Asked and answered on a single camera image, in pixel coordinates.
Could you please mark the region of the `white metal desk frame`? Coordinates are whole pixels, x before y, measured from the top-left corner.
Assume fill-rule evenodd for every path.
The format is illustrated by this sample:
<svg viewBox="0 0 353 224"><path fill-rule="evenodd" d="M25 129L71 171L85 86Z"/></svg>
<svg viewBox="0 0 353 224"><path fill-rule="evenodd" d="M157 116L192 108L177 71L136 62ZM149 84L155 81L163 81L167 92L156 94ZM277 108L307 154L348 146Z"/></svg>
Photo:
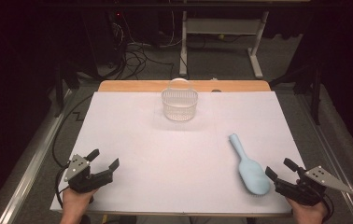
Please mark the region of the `white metal desk frame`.
<svg viewBox="0 0 353 224"><path fill-rule="evenodd" d="M247 55L255 78L263 79L263 73L257 58L257 51L261 43L262 34L267 23L269 12L264 11L260 19L194 19L188 18L187 12L182 16L181 50L179 59L179 74L188 74L187 35L254 35L255 43L247 49Z"/></svg>

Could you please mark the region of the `person's left hand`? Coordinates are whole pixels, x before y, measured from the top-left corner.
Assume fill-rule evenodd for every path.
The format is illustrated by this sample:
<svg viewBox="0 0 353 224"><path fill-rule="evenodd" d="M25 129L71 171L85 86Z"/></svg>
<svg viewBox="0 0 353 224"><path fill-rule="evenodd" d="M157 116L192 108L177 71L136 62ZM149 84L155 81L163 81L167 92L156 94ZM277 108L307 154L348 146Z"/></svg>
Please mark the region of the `person's left hand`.
<svg viewBox="0 0 353 224"><path fill-rule="evenodd" d="M79 224L96 189L78 193L70 188L63 192L63 214L60 224Z"/></svg>

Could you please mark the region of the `light blue plastic scoop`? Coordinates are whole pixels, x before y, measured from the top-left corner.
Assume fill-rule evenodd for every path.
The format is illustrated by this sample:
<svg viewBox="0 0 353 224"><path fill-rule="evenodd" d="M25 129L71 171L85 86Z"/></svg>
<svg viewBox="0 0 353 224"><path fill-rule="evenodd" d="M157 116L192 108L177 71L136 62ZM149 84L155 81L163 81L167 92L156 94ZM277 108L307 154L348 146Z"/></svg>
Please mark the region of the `light blue plastic scoop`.
<svg viewBox="0 0 353 224"><path fill-rule="evenodd" d="M247 188L253 195L262 196L269 192L270 183L261 165L252 160L245 152L243 145L236 133L229 136L229 141L240 157L238 172Z"/></svg>

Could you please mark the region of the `person's right hand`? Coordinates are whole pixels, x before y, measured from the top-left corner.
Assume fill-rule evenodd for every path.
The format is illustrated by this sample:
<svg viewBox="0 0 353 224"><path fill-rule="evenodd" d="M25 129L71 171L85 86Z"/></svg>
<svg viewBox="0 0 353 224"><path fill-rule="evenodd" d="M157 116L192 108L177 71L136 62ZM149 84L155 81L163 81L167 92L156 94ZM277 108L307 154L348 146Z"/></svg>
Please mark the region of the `person's right hand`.
<svg viewBox="0 0 353 224"><path fill-rule="evenodd" d="M297 224L322 224L327 209L323 203L317 203L313 206L302 205L290 198L287 202L292 208L292 214Z"/></svg>

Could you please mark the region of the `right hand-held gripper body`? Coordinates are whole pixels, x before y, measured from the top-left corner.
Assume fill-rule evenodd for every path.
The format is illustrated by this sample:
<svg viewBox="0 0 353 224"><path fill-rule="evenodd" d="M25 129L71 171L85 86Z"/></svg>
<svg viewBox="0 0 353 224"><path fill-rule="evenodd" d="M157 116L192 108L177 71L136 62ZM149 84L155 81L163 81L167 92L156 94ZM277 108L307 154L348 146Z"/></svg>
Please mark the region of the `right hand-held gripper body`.
<svg viewBox="0 0 353 224"><path fill-rule="evenodd" d="M327 188L353 194L353 188L333 176L321 166L305 170L303 167L293 168L299 176L296 184L280 178L275 179L275 191L293 201L313 206L320 203L325 197Z"/></svg>

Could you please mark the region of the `aluminium floor rail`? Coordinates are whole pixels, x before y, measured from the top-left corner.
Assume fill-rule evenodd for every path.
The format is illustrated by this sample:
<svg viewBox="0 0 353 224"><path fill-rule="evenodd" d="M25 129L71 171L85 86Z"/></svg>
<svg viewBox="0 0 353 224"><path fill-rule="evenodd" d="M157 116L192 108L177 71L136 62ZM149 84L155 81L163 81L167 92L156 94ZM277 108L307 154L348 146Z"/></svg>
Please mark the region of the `aluminium floor rail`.
<svg viewBox="0 0 353 224"><path fill-rule="evenodd" d="M49 208L53 203L53 181L57 165L50 155L56 133L74 101L75 91L67 90L65 108L56 117L52 106L36 131L7 183L0 192L0 224L46 224L58 221L58 214Z"/></svg>
<svg viewBox="0 0 353 224"><path fill-rule="evenodd" d="M319 124L316 124L310 112L309 98L304 95L297 95L296 98L316 134L327 168L353 188L353 138L344 122L333 106L322 100L319 109ZM351 215L353 219L353 194L339 192L338 196L348 208L347 214ZM335 212L335 215L341 220L345 220L344 215L347 214Z"/></svg>

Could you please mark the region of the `white table cover sheet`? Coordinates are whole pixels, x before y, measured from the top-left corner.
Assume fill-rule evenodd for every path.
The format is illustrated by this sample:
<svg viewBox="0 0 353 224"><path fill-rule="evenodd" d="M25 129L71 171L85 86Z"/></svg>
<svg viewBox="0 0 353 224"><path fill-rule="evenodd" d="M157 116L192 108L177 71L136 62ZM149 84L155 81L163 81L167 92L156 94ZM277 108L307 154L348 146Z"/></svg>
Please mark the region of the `white table cover sheet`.
<svg viewBox="0 0 353 224"><path fill-rule="evenodd" d="M92 171L120 163L112 183L100 188L89 210L99 214L284 216L285 199L270 190L254 196L238 173L240 158L229 137L237 134L247 155L281 178L297 176L283 161L303 160L272 91L202 92L195 117L167 119L157 92L97 92L74 153L99 149Z"/></svg>

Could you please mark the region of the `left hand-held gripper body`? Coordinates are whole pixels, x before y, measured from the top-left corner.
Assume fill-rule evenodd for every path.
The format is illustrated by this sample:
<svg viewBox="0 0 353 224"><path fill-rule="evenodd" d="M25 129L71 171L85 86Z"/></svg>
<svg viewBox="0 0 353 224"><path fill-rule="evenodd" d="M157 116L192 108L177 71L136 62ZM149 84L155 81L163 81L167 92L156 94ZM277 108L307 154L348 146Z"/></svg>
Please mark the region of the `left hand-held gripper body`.
<svg viewBox="0 0 353 224"><path fill-rule="evenodd" d="M69 162L64 182L67 182L72 190L85 193L105 185L105 174L106 172L92 174L91 161L75 154Z"/></svg>

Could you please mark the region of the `black metal stand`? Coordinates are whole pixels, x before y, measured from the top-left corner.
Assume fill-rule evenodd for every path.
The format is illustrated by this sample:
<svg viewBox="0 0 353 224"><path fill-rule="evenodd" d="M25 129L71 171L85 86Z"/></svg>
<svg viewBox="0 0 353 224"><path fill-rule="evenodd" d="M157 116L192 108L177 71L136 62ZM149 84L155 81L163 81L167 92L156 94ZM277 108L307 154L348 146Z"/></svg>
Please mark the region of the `black metal stand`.
<svg viewBox="0 0 353 224"><path fill-rule="evenodd" d="M294 82L293 92L295 94L311 93L310 115L313 121L319 125L319 103L321 85L321 64L316 62L307 63L299 68L288 71L285 75L269 82L271 88L281 83Z"/></svg>
<svg viewBox="0 0 353 224"><path fill-rule="evenodd" d="M58 118L64 109L64 84L66 84L69 89L76 90L79 88L79 81L77 71L69 61L59 61L56 63L54 76L56 98L55 117Z"/></svg>

